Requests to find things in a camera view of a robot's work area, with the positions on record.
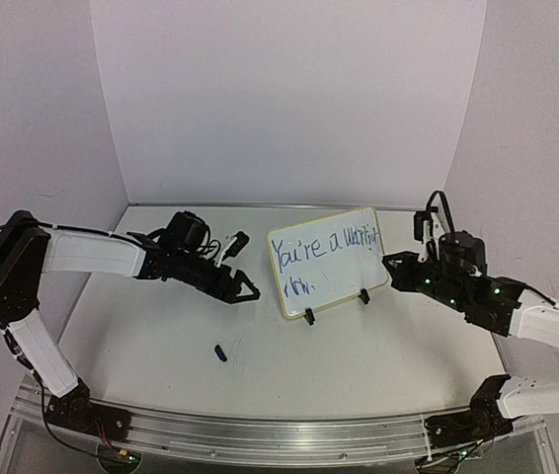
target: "yellow whiteboard frame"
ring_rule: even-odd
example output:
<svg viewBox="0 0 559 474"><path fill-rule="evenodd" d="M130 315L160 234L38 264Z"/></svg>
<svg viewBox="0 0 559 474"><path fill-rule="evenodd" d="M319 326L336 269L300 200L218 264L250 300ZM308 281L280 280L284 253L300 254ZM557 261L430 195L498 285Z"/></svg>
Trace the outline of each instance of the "yellow whiteboard frame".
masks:
<svg viewBox="0 0 559 474"><path fill-rule="evenodd" d="M371 210L374 211L374 215L376 216L376 226L378 228L378 239L380 240L380 248L382 249L383 254L385 254L385 244L382 241L382 232L380 231L380 221L378 220L378 211L376 210L376 208L373 205L362 205L361 207L355 207L353 209L343 210L341 212L335 212L334 214L325 215L323 217L317 217L317 218L314 218L314 219L304 220L304 221L301 221L301 222L295 222L294 224L283 225L282 227L276 227L274 229L271 229L269 232L267 232L267 235L265 237L266 241L267 241L267 251L269 252L269 258L271 259L271 266L273 267L273 278L275 279L276 286L278 288L279 304L281 304L281 311L283 312L283 315L286 319L294 320L294 319L303 318L304 315L306 314L306 311L304 310L303 313L295 314L295 315L292 315L292 316L288 315L288 313L286 312L286 307L283 304L283 297L281 296L281 284L280 284L280 280L278 279L278 269L276 268L276 262L275 262L275 259L273 258L273 250L271 249L271 239L269 238L271 233L276 232L278 230L288 229L290 227L297 227L298 225L309 224L310 222L316 222L317 220L329 219L330 217L335 217L335 216L341 215L341 214L347 214L349 212L356 212L357 210L362 210L362 209L371 209ZM383 283L377 284L376 286L372 286L372 287L366 288L366 289L372 290L372 289L375 289L375 288L380 288L381 286L385 286L388 281L389 281L389 273L385 272L385 281ZM324 304L322 306L318 306L316 308L310 308L310 309L313 312L321 311L322 309L327 309L327 308L330 308L332 306L336 306L338 304L345 303L346 301L350 301L351 299L358 298L359 296L360 296L360 292L358 292L356 294L351 294L350 296L346 296L345 298L338 299L338 300L333 301L331 303Z"/></svg>

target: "black clip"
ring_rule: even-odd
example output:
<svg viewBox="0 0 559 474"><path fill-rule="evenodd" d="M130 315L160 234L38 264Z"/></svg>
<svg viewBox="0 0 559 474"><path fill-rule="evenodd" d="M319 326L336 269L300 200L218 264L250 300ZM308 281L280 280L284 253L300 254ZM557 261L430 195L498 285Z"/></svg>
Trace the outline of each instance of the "black clip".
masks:
<svg viewBox="0 0 559 474"><path fill-rule="evenodd" d="M369 293L365 288L360 289L359 298L363 302L363 304L367 304L369 302Z"/></svg>
<svg viewBox="0 0 559 474"><path fill-rule="evenodd" d="M303 317L306 318L306 321L308 321L308 324L310 326L313 326L315 324L315 313L312 312L312 309L306 308L306 313L303 315Z"/></svg>

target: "metal frame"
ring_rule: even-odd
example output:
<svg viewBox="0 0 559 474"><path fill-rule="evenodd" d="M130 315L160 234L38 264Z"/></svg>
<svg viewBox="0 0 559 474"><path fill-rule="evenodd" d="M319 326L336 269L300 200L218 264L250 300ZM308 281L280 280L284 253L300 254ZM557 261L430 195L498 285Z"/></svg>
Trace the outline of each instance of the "metal frame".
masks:
<svg viewBox="0 0 559 474"><path fill-rule="evenodd" d="M275 467L368 465L435 454L439 450L429 449L424 419L453 411L356 420L279 421L171 413L100 403L131 412L128 439L116 443L120 447L190 461ZM42 424L40 391L28 377L19 388L0 445L1 474L7 472L21 420ZM86 434L56 427L53 430L97 441ZM557 473L541 417L516 420L515 431L509 436L530 432L537 436L544 472Z"/></svg>

